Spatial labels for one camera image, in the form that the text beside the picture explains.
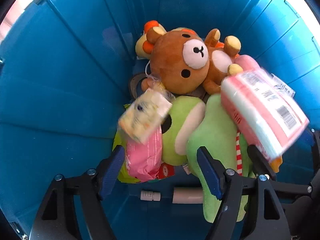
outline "red tag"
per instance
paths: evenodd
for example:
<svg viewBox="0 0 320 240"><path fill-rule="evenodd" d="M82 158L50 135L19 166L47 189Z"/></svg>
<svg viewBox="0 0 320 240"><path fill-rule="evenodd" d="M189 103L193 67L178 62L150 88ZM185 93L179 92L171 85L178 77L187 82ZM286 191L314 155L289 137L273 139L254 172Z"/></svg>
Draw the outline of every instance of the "red tag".
<svg viewBox="0 0 320 240"><path fill-rule="evenodd" d="M162 163L159 168L157 179L165 179L173 175L174 175L174 166L169 165L167 163Z"/></svg>

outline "green plush toy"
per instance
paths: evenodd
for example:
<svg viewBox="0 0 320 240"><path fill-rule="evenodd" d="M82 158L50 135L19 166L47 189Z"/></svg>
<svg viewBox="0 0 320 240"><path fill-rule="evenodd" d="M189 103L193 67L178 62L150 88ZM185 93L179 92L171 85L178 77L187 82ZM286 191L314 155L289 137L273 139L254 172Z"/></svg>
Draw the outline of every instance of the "green plush toy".
<svg viewBox="0 0 320 240"><path fill-rule="evenodd" d="M196 97L180 96L173 103L162 128L162 160L173 166L187 161L187 142L204 118L205 103Z"/></svg>
<svg viewBox="0 0 320 240"><path fill-rule="evenodd" d="M200 146L205 146L214 159L221 161L225 168L237 171L236 160L237 127L221 105L220 94L212 95L207 102L205 117L199 127L190 136L187 145L188 163L202 184L203 212L205 219L213 223L220 201L211 195L208 185L197 162L196 153ZM240 135L239 144L242 158L242 176L251 175L252 163L247 154L247 142ZM242 196L237 221L244 217L244 206L248 197Z"/></svg>

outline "blue plastic bin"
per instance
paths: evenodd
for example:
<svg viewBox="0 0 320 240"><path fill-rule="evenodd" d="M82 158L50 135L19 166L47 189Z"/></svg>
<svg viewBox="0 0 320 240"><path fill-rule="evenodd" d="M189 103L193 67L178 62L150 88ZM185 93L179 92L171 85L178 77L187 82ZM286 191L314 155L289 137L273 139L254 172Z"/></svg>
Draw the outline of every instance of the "blue plastic bin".
<svg viewBox="0 0 320 240"><path fill-rule="evenodd" d="M0 45L0 207L27 235L56 174L78 176L111 153L128 80L146 63L136 60L135 42L153 19L203 38L212 28L221 40L239 37L241 53L289 84L310 127L320 129L319 47L285 0L35 0ZM311 169L300 140L278 177L308 183ZM102 204L119 240L204 239L211 224L202 206L171 203L174 186L197 185L178 167L157 183L117 182ZM160 191L161 201L140 201L141 189Z"/></svg>

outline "pink plastic package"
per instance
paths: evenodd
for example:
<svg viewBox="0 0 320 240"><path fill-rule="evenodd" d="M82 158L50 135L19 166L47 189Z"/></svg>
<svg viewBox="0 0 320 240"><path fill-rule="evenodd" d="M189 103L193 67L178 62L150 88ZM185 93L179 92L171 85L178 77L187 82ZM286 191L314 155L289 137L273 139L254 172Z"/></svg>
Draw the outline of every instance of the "pink plastic package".
<svg viewBox="0 0 320 240"><path fill-rule="evenodd" d="M223 107L248 144L256 145L268 161L281 156L309 123L297 103L274 85L260 68L227 77L221 84Z"/></svg>
<svg viewBox="0 0 320 240"><path fill-rule="evenodd" d="M126 167L129 175L141 182L155 179L161 165L161 155L161 126L150 135L146 144L128 141Z"/></svg>

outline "silver bolt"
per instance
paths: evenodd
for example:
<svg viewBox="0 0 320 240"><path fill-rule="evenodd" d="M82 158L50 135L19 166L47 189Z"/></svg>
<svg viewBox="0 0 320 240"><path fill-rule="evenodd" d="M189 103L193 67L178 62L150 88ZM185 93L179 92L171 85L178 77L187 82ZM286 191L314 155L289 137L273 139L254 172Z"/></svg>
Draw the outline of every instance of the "silver bolt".
<svg viewBox="0 0 320 240"><path fill-rule="evenodd" d="M267 177L265 175L259 175L259 179L262 181L266 181Z"/></svg>
<svg viewBox="0 0 320 240"><path fill-rule="evenodd" d="M234 175L235 174L235 171L233 169L227 169L226 170L226 173L230 176Z"/></svg>
<svg viewBox="0 0 320 240"><path fill-rule="evenodd" d="M94 174L96 174L96 170L95 169L89 169L87 171L87 174L90 175L90 176L93 176Z"/></svg>
<svg viewBox="0 0 320 240"><path fill-rule="evenodd" d="M58 174L58 175L56 175L56 176L54 177L54 179L55 179L56 181L62 180L62 175L61 175L61 174Z"/></svg>

